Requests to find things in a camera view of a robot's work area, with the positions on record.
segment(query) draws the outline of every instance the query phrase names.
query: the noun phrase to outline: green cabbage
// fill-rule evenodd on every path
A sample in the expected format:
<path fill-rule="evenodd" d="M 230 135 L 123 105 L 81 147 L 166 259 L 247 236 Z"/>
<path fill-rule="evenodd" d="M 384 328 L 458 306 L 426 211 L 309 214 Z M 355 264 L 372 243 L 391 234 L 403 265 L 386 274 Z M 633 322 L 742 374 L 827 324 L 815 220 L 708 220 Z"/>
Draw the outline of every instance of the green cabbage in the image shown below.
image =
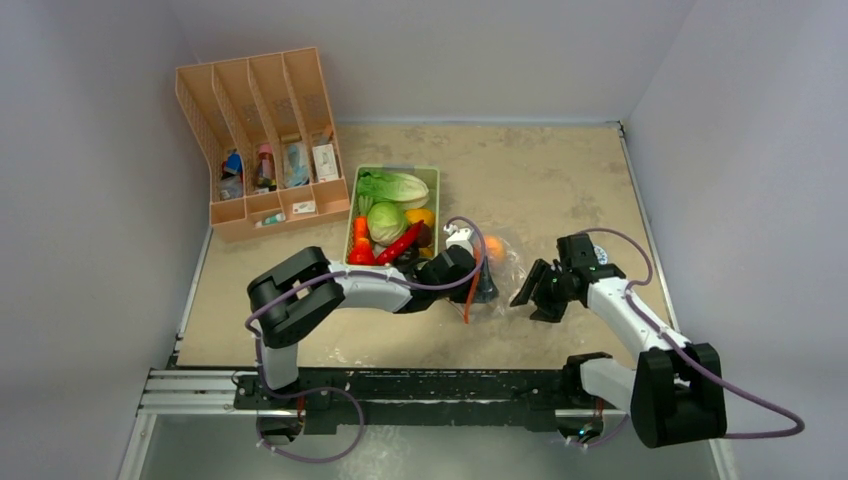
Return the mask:
<path fill-rule="evenodd" d="M 375 203 L 368 211 L 367 219 L 371 240 L 384 247 L 393 244 L 409 226 L 403 210 L 391 202 Z"/>

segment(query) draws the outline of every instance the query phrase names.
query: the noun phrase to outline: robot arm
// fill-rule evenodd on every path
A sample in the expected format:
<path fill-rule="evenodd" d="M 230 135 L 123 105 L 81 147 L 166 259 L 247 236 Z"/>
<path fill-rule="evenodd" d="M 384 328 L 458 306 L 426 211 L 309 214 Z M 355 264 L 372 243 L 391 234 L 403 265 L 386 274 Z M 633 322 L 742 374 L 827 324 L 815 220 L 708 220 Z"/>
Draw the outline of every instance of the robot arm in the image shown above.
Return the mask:
<path fill-rule="evenodd" d="M 328 261 L 320 248 L 309 247 L 255 279 L 248 286 L 254 312 L 296 283 L 327 278 L 313 284 L 305 295 L 292 297 L 259 317 L 262 370 L 268 386 L 279 393 L 295 388 L 298 342 L 336 308 L 410 313 L 426 310 L 440 298 L 465 302 L 470 282 L 441 291 L 402 284 L 407 279 L 434 286 L 461 280 L 475 267 L 464 243 L 449 239 L 449 248 L 421 268 L 402 273 L 393 267 L 370 267 L 372 273 L 367 276 L 347 275 L 346 266 Z M 599 264 L 586 234 L 558 239 L 557 249 L 560 260 L 553 264 L 537 260 L 510 305 L 533 301 L 537 310 L 531 319 L 559 322 L 567 305 L 580 301 L 601 317 L 637 358 L 637 368 L 631 370 L 602 352 L 569 357 L 563 368 L 563 389 L 575 397 L 600 397 L 626 411 L 648 447 L 722 436 L 726 419 L 721 388 L 688 367 L 627 305 L 624 273 L 615 265 Z M 635 294 L 632 298 L 660 322 Z M 673 330 L 667 333 L 702 366 L 721 375 L 718 354 L 709 344 L 692 345 Z"/>
<path fill-rule="evenodd" d="M 637 360 L 626 368 L 605 353 L 569 357 L 565 375 L 574 394 L 603 398 L 633 419 L 636 433 L 648 447 L 717 438 L 725 434 L 724 394 L 685 364 L 671 345 L 648 327 L 627 304 L 628 281 L 617 266 L 601 265 L 587 234 L 557 240 L 559 261 L 536 260 L 525 284 L 510 303 L 532 300 L 531 319 L 559 322 L 568 303 L 579 300 L 598 315 Z M 636 295 L 631 299 L 684 352 L 721 376 L 718 353 L 709 344 L 693 345 L 664 322 Z"/>

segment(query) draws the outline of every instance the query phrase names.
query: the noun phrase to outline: beige table surface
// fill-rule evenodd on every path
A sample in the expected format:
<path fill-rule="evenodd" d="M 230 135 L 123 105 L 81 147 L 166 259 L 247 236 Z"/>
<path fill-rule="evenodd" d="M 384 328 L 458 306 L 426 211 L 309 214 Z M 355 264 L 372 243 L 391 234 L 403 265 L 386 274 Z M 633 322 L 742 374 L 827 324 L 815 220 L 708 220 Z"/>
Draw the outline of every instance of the beige table surface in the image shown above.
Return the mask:
<path fill-rule="evenodd" d="M 441 218 L 465 215 L 486 231 L 518 240 L 525 267 L 556 256 L 556 238 L 604 226 L 648 241 L 629 169 L 613 128 L 343 126 L 345 176 L 352 188 L 362 163 L 438 166 Z M 212 235 L 186 326 L 181 366 L 251 366 L 247 284 L 289 255 L 318 245 L 341 259 L 346 223 L 226 244 Z M 628 277 L 644 278 L 639 254 L 626 242 L 593 234 Z M 659 280 L 637 289 L 668 321 Z M 337 310 L 300 344 L 301 366 L 561 368 L 569 355 L 606 351 L 634 365 L 602 320 L 578 303 L 559 324 L 527 319 L 532 307 L 470 325 L 447 302 L 426 312 L 392 315 Z"/>

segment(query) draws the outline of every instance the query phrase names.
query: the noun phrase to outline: green plastic tray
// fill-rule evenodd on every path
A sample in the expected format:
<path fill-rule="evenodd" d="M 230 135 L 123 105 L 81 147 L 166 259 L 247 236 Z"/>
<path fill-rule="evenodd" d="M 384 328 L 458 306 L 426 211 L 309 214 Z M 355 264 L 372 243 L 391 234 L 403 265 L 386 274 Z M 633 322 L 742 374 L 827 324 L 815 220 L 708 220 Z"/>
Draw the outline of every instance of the green plastic tray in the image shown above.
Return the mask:
<path fill-rule="evenodd" d="M 342 262 L 347 264 L 347 256 L 353 248 L 353 220 L 359 216 L 359 202 L 356 201 L 356 184 L 359 182 L 359 176 L 363 172 L 409 173 L 420 178 L 427 185 L 427 188 L 430 189 L 430 200 L 423 208 L 429 209 L 436 215 L 436 225 L 433 228 L 433 253 L 438 255 L 439 233 L 442 230 L 441 223 L 439 223 L 439 169 L 427 165 L 363 164 L 356 169 L 353 190 L 351 190 L 350 217 L 347 221 L 347 236 L 345 237 L 347 240 L 345 241 L 345 255 Z"/>

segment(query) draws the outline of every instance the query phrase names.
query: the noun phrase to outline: desk organizer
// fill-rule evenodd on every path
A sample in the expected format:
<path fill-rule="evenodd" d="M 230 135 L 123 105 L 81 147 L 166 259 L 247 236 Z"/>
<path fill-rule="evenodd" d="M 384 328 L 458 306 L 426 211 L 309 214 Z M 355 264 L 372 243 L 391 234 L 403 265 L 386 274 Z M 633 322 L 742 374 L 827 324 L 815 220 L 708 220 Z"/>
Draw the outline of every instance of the desk organizer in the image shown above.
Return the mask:
<path fill-rule="evenodd" d="M 209 222 L 224 241 L 348 217 L 341 151 L 316 48 L 180 67 L 176 93 L 209 166 Z M 318 181 L 312 147 L 327 135 L 339 178 Z M 305 144 L 309 156 L 309 183 L 284 188 L 284 153 L 297 142 Z M 257 193 L 257 152 L 266 143 L 273 155 L 277 190 Z M 222 200 L 222 165 L 232 151 L 241 157 L 244 194 Z M 315 202 L 314 212 L 294 213 L 296 204 L 309 201 Z M 278 213 L 285 214 L 284 221 L 256 226 Z"/>

